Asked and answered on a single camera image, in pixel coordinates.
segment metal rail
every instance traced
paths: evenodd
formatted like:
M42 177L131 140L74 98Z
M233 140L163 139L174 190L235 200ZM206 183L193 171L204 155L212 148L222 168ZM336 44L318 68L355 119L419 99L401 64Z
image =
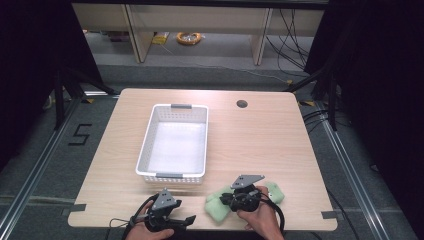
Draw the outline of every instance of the metal rail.
M66 111L63 123L59 126L58 129L53 131L53 134L51 135L46 147L32 168L31 173L28 175L24 185L22 186L19 193L15 196L6 214L2 217L0 223L0 239L6 240L12 233L12 230L22 215L22 212L24 211L25 206L31 197L31 194L34 192L38 182L43 176L50 158L54 153L60 138L62 137L62 134L66 130L72 114L75 112L79 105L79 101L80 99L71 101Z
M318 110L324 109L320 102L317 102L317 107ZM380 214L377 212L374 203L372 202L367 190L362 184L362 181L359 178L358 173L356 172L355 167L353 166L352 161L350 160L338 133L333 131L328 121L324 121L323 125L375 239L390 239L387 230L384 227L383 221L381 220Z

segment hand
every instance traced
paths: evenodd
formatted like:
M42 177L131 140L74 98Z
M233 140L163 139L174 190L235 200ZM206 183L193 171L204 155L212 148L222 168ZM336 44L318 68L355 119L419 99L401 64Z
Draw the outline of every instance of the hand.
M263 194L268 196L268 188L257 186ZM275 210L264 202L260 202L258 208L253 212L238 210L237 215L247 222L246 230L255 230L259 235L267 240L284 240L278 226Z
M146 206L141 209L140 214L145 214L147 209L153 205L153 201L149 201ZM144 222L137 223L128 233L126 240L162 240L171 237L174 234L173 229L164 229L159 232L150 232Z

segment cable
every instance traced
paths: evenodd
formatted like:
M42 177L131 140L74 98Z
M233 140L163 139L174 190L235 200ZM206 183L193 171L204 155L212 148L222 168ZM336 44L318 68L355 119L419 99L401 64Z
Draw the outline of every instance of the cable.
M315 126L313 126L312 127L312 129L310 129L309 131L308 131L308 134L310 134L316 127L318 127L318 125L320 124L320 123L323 123L323 122L325 122L325 121L327 121L328 120L328 118L325 118L325 119L319 119L319 120L315 120L315 121L313 121L313 122L310 122L310 123L308 123L307 125L309 125L309 124L311 124L311 123L314 123L314 122L318 122L317 124L315 124Z
M173 56L176 56L173 52L171 52L169 49L167 49L165 46L160 45L165 51L167 51L168 53L170 53ZM258 74L258 73L254 73L251 72L249 70L243 70L243 69L234 69L234 68L229 68L229 67L224 67L224 66L208 66L208 65L203 65L203 64L198 64L198 63L190 63L190 62L184 62L184 61L180 61L177 59L177 62L183 63L183 64L188 64L188 65L195 65L195 66L200 66L200 67L205 67L205 68L222 68L222 69L228 69L228 70L233 70L233 71L239 71L239 72L246 72L246 73L250 73L252 75L255 76L259 76L259 77L266 77L266 78L273 78L273 79L277 79L278 81L284 82L285 84L288 85L288 82L286 80L283 80L281 78L278 78L276 76L271 76L271 75L263 75L263 74Z
M322 238L317 233L314 233L314 232L310 232L310 233L314 235L318 240L322 240Z
M287 61L289 61L290 63L292 63L293 65L295 65L296 67L298 67L299 69L301 69L301 70L303 70L303 65L301 65L300 63L298 63L298 62L296 62L293 58L291 58L291 57L289 57L288 55L286 55L285 53L283 53L282 52L282 49L283 49L283 47L284 47L284 44L283 45L281 45L281 47L280 48L277 48L272 42L271 42L271 40L269 39L269 37L268 36L266 36L266 39L268 40L268 43L271 45L271 47L274 49L274 51L278 54L277 55L277 60L278 60L278 63L280 62L279 61L279 59L278 59L278 57L283 57L284 59L286 59Z
M280 231L281 231L281 234L283 234L284 233L284 226L286 224L286 220L284 218L283 211L281 210L281 208L277 204L275 204L273 201L271 201L269 196L263 194L262 192L261 192L261 195L265 196L268 199L264 200L264 199L261 198L260 201L268 204L270 207L272 207L278 213L278 216L280 217Z
M352 222L350 221L349 217L347 216L345 210L343 209L342 205L339 203L339 201L337 201L336 197L333 195L333 193L326 187L328 195L330 195L330 197L334 200L334 202L336 203L336 205L340 208L340 210L342 211L343 217L346 218L347 222L349 223L350 228L352 229L353 234L355 235L355 239L359 240L359 235L356 232L355 228L353 227Z
M140 214L141 210L143 210L143 208L150 202L150 201L154 201L158 198L159 193L150 196L146 201L144 201L143 204L141 204L141 206L138 208L137 212L135 212L134 216L132 216L130 218L130 220L128 221L127 227L125 228L124 234L122 235L122 240L124 240L128 233L131 231L131 229L135 226L135 224L137 224L136 220L138 215Z
M287 37L288 36L290 36L290 38L291 38L291 40L293 41L293 43L295 44L295 46L296 46L296 48L297 48L297 50L298 51L295 51L295 50L293 50L292 48L290 48L290 49L292 49L294 52L296 52L296 53L298 53L299 54L299 57L300 57L300 60L302 61L302 63L303 63L303 67L302 67L302 69L304 68L304 66L305 66L305 64L306 64L306 60L305 60L305 58L304 58L304 54L302 53L302 51L304 52L304 53L307 53L307 51L305 51L303 48L301 48L300 46L299 46L299 42L297 41L297 35L296 35L296 26L295 26L295 24L294 24L294 16L295 16L295 10L294 9L292 9L291 10L291 13L292 13L292 17L291 17L291 24L290 24L290 27L288 26L288 24L287 24L287 21L286 21L286 19L284 18L284 15L283 15L283 12L282 12L282 10L280 9L280 15L281 15L281 18L283 19L283 22L284 22L284 25L286 26L286 29L287 29L287 36L286 36L286 40L287 40Z
M310 113L302 116L302 118L303 118L303 121L306 122L307 120L311 119L312 117L316 117L316 116L319 116L319 115L327 113L327 112L328 112L328 110L317 110L317 111L310 112Z
M283 40L282 38L281 38L281 36L278 36L278 38L280 39L280 41L282 42L282 44L284 44L288 49L290 49L291 51L293 51L293 52L295 52L295 53L299 53L299 50L295 50L295 49L293 49L292 47L290 47L288 44L286 44L286 41L287 41L287 38L288 38L289 36L287 35L286 36L286 38ZM308 56L308 53L302 53L302 52L300 52L300 54L302 54L303 56L305 56L305 57L307 57Z
M112 227L112 222L113 222L113 221L121 221L121 222L125 222L125 223L124 223L124 224L121 224L121 225L119 225L119 226L116 226L116 227ZM107 231L106 231L105 240L108 240L108 239L109 239L110 230L111 230L112 228L122 227L122 226L124 226L125 224L128 224L128 221L127 221L127 220L123 220L123 219L119 219L119 218L112 218L112 219L109 221L109 228L108 228L108 229L107 229Z
M280 69L280 71L281 71L281 72L283 72L283 73L285 73L285 74L289 74L289 75L297 76L297 77L307 77L307 76L302 76L302 75L298 75L298 74L289 73L289 72L284 71L284 70L281 68L281 66L280 66L280 54L278 54L278 55L277 55L277 66L278 66L278 69Z

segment black curtain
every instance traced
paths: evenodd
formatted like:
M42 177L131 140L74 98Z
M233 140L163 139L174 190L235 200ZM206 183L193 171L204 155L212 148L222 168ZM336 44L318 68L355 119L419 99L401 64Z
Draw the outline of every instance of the black curtain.
M418 238L424 239L424 2L368 3L370 14L344 53L336 81L355 129ZM343 29L343 12L329 16L313 43L307 71L322 67Z
M1 170L19 153L61 67L102 80L69 1L0 1L0 42Z

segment tape roll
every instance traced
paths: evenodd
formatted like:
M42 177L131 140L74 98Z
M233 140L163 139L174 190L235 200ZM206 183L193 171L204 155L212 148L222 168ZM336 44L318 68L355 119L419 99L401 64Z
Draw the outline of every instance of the tape roll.
M177 34L177 42L183 45L195 45L202 39L200 33L185 33L180 32Z

